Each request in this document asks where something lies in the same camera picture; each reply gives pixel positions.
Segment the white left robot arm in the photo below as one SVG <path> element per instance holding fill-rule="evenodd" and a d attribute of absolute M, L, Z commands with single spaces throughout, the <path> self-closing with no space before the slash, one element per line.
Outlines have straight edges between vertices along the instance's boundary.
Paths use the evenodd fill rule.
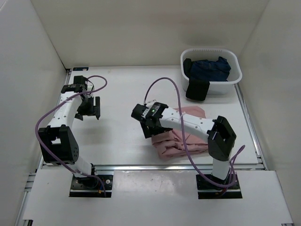
<path fill-rule="evenodd" d="M 41 152 L 46 163 L 60 165 L 61 162 L 71 168 L 74 176 L 83 177 L 87 188 L 98 185 L 99 177 L 93 164 L 79 154 L 79 145 L 71 131 L 74 119 L 83 120 L 84 116 L 101 116 L 100 97 L 91 93 L 93 86 L 86 82 L 63 86 L 60 96 L 61 107 L 55 110 L 50 123 L 38 129 L 38 136 L 44 145 Z"/>

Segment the pink trousers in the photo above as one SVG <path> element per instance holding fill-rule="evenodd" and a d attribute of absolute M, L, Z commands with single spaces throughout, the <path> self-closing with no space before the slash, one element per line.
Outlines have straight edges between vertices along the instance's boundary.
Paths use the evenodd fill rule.
<path fill-rule="evenodd" d="M 158 156 L 163 160 L 186 156 L 185 149 L 188 149 L 190 155 L 202 154 L 208 151 L 208 144 L 193 134 L 185 132 L 183 139 L 181 131 L 181 114 L 177 108 L 167 108 L 160 119 L 162 127 L 175 126 L 171 131 L 164 132 L 151 137 L 153 147 L 155 147 Z"/>

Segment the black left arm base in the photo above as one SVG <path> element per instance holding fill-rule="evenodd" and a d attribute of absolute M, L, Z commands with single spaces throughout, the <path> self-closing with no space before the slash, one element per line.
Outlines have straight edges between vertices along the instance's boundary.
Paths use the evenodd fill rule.
<path fill-rule="evenodd" d="M 111 198 L 113 173 L 105 172 L 102 174 L 97 172 L 96 176 L 99 177 L 102 184 L 96 178 L 77 178 L 72 176 L 69 196 L 80 198 Z"/>

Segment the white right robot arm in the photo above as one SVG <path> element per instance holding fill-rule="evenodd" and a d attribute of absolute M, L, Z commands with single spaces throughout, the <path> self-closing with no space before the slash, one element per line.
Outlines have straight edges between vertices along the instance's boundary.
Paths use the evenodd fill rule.
<path fill-rule="evenodd" d="M 203 119 L 159 102 L 149 106 L 137 104 L 131 117 L 140 122 L 145 138 L 176 129 L 206 141 L 208 153 L 213 158 L 211 184 L 216 188 L 226 186 L 230 154 L 237 138 L 226 118 Z"/>

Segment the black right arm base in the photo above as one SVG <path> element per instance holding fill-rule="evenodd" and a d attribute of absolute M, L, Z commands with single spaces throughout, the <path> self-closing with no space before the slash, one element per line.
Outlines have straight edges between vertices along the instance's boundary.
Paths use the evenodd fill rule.
<path fill-rule="evenodd" d="M 229 188 L 220 188 L 205 181 L 199 174 L 196 175 L 196 183 L 199 200 L 216 199 L 242 199 L 242 193 L 238 177 L 234 186 Z"/>

